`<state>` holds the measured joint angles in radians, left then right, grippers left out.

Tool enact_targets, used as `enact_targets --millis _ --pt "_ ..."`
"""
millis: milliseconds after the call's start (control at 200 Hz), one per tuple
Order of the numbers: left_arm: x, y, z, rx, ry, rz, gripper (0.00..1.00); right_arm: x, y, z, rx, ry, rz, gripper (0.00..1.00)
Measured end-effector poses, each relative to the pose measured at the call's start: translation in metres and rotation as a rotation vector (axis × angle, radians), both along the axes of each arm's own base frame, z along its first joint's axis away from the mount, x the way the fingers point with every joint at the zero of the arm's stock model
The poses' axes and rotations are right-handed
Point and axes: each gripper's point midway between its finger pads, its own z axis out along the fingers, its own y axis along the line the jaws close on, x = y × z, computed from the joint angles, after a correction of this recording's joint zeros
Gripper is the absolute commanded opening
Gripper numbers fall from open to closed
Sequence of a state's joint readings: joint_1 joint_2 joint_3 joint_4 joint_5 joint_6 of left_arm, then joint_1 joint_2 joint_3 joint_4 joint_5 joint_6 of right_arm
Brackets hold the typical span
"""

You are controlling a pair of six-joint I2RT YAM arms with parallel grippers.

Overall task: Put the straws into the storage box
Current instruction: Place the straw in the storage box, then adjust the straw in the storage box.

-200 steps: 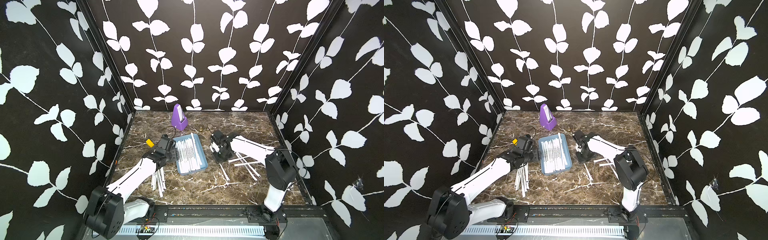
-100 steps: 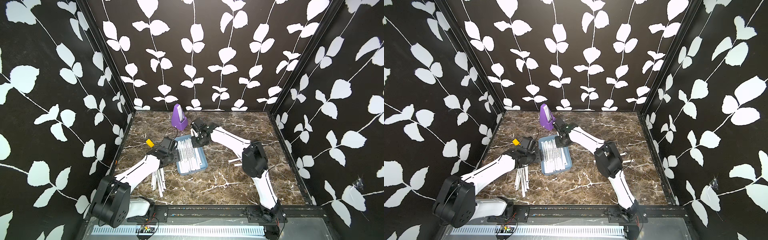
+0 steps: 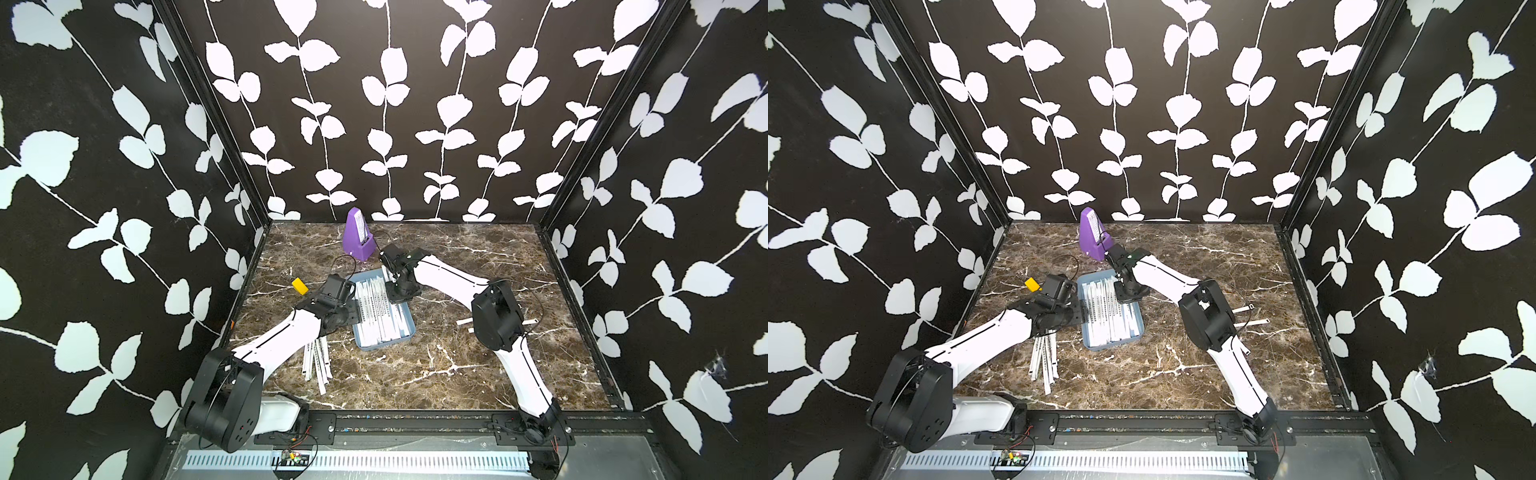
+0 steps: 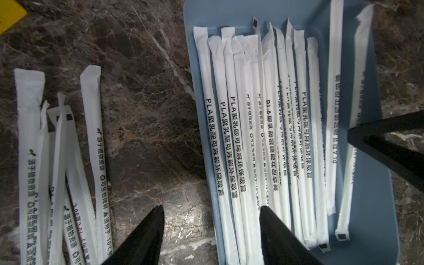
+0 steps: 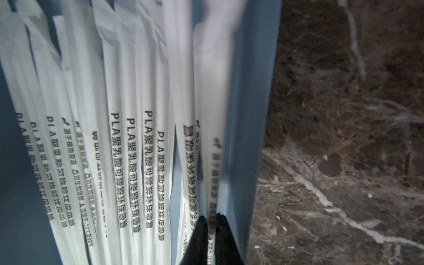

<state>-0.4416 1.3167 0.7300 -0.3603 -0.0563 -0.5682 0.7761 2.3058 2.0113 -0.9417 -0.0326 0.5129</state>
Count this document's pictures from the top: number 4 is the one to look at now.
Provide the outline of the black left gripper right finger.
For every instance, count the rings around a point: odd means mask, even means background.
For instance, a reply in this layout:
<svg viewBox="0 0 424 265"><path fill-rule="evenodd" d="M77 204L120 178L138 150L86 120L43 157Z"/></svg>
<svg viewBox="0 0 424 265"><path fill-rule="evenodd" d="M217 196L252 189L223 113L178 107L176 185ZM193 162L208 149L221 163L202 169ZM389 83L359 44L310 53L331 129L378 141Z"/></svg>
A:
<svg viewBox="0 0 424 265"><path fill-rule="evenodd" d="M261 247L266 265L319 265L279 217L267 206L260 208Z"/></svg>

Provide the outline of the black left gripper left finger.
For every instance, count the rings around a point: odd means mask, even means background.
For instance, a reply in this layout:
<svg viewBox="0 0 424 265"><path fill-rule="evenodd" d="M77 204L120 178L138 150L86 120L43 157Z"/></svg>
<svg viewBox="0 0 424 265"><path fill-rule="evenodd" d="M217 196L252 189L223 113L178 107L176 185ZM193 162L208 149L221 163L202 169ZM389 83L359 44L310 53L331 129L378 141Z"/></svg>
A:
<svg viewBox="0 0 424 265"><path fill-rule="evenodd" d="M162 205L153 208L120 245L105 265L157 265L159 263L165 213Z"/></svg>

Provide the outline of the blue plastic storage box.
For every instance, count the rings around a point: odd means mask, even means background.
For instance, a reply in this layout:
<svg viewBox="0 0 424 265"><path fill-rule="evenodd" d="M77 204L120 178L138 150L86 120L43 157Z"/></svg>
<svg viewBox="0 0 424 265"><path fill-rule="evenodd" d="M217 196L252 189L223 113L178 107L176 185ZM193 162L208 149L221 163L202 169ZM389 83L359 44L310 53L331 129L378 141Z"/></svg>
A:
<svg viewBox="0 0 424 265"><path fill-rule="evenodd" d="M352 86L354 75L354 35L358 27L357 15L365 7L364 1L346 1L343 10L343 37L339 148L337 163L336 202L341 203L343 171L347 151L347 132L350 127ZM201 134L205 173L210 195L218 261L226 264L223 232L214 176L214 162L210 146L207 112L203 95L198 53L193 37L195 26L206 26L210 35L220 34L223 26L233 26L236 34L250 34L252 20L258 19L261 32L267 23L285 27L290 21L294 28L305 30L319 43L321 87L327 87L329 61L330 2L329 1L185 1L184 28L195 93ZM325 265L394 265L400 246L390 170L358 152L353 185L350 220L350 240L340 242L330 235L331 251L313 249L312 254Z"/></svg>

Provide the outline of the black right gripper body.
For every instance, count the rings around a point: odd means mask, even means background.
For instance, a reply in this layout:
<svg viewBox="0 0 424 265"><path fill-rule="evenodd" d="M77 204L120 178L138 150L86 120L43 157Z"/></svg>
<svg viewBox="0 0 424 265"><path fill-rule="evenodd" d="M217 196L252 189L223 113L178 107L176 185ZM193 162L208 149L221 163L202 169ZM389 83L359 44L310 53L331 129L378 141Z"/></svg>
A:
<svg viewBox="0 0 424 265"><path fill-rule="evenodd" d="M424 112L405 114L349 129L347 141L424 191L424 155L383 138L386 133L424 128Z"/></svg>

